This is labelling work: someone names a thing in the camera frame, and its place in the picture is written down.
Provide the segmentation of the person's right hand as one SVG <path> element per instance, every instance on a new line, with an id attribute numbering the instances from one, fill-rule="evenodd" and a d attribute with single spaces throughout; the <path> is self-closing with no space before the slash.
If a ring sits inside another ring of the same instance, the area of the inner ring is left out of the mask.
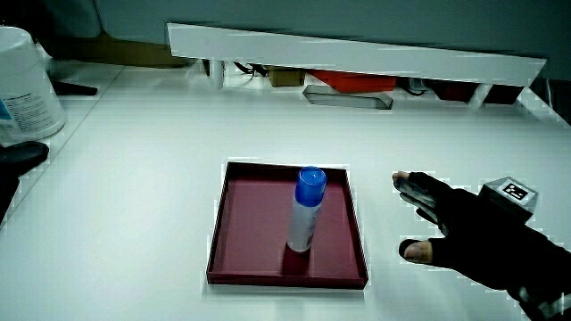
<path id="1" fill-rule="evenodd" d="M 570 252 L 498 205 L 423 172 L 399 171 L 393 184 L 444 235 L 402 241 L 405 260 L 449 268 L 495 290 L 570 293 Z"/>

